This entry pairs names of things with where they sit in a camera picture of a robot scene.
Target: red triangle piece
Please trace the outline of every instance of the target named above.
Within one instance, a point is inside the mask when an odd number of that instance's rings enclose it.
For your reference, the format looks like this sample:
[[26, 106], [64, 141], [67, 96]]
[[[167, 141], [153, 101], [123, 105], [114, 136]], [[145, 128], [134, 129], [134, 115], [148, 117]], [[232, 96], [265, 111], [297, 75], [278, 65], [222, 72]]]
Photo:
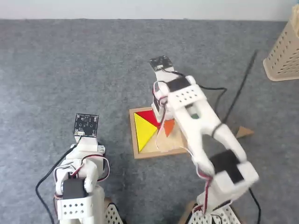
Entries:
[[174, 127], [174, 119], [166, 120], [164, 122], [164, 130], [165, 130], [165, 134], [166, 134], [167, 137], [171, 133], [171, 131], [173, 130], [173, 127]]
[[152, 125], [156, 126], [157, 128], [159, 128], [160, 123], [157, 122], [157, 119], [154, 115], [153, 110], [149, 110], [149, 111], [139, 111], [136, 112], [140, 117], [142, 117], [143, 119], [147, 120], [148, 122], [150, 122]]

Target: white wall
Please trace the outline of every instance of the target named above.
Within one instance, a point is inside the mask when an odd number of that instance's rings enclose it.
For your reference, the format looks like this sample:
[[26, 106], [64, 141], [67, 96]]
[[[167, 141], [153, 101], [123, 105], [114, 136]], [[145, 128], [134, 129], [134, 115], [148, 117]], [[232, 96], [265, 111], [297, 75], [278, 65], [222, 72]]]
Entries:
[[4, 19], [285, 21], [296, 0], [0, 0]]

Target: white robotic arm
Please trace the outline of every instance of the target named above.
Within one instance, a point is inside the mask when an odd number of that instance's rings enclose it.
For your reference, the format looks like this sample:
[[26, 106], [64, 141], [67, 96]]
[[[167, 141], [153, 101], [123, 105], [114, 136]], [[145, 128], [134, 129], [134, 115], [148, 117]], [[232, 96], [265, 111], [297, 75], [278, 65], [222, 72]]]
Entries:
[[[197, 172], [208, 179], [206, 192], [197, 198], [198, 204], [204, 206], [204, 213], [231, 204], [258, 180], [242, 146], [228, 126], [221, 123], [192, 76], [175, 72], [166, 56], [151, 59], [150, 64], [157, 77], [152, 108], [158, 122], [175, 119]], [[227, 151], [208, 158], [202, 145], [203, 134], [211, 135]]]
[[[110, 167], [105, 147], [96, 139], [97, 115], [77, 114], [74, 135], [77, 146], [54, 170], [55, 198], [60, 224], [104, 224], [104, 190], [97, 185]], [[108, 173], [104, 178], [104, 160]]]

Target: beige plastic basket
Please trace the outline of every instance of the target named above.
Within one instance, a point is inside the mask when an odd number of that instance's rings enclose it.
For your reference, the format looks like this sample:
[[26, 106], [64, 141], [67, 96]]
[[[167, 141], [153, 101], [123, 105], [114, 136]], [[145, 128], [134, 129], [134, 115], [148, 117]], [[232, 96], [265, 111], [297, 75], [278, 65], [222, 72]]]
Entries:
[[263, 66], [272, 81], [299, 78], [299, 38], [291, 24], [287, 23]]

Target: perforated bracket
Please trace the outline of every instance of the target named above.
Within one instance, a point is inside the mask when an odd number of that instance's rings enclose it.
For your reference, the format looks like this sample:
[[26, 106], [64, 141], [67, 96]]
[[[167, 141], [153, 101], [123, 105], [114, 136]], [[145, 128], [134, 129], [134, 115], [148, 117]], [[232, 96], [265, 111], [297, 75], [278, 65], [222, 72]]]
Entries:
[[194, 212], [188, 224], [242, 224], [230, 206], [215, 210], [209, 215]]
[[57, 201], [58, 219], [77, 219], [93, 216], [93, 196]]
[[173, 110], [185, 107], [198, 100], [206, 100], [206, 96], [196, 84], [168, 94], [168, 103]]
[[123, 224], [116, 206], [111, 203], [105, 212], [105, 224]]

